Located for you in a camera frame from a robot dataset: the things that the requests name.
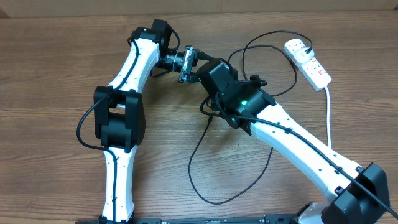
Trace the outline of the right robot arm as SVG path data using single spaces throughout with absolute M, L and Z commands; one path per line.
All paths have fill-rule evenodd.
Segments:
M 196 54 L 206 63 L 195 75 L 208 92 L 209 117 L 220 117 L 234 128 L 279 151 L 304 173 L 325 198 L 311 202 L 291 223 L 376 223 L 390 205 L 386 173 L 345 158 L 296 123 L 261 87 L 257 76 L 238 80 L 237 71 L 223 58 Z

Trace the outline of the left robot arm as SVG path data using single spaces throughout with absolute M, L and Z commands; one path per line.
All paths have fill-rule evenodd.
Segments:
M 94 92 L 95 136 L 106 159 L 106 200 L 98 223 L 132 222 L 134 158 L 146 129 L 142 91 L 152 69 L 178 72 L 178 80 L 188 82 L 197 64 L 193 47 L 184 52 L 169 47 L 175 33 L 159 19 L 150 28 L 138 27 L 128 40 L 130 52 L 119 73 Z

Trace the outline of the Samsung Galaxy smartphone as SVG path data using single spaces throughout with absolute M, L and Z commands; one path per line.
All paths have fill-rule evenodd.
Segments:
M 195 58 L 195 49 L 192 46 L 187 45 L 185 47 L 183 62 L 180 69 L 180 76 L 178 79 L 180 83 L 185 83 L 190 80 L 190 74 L 192 71 L 194 58 Z

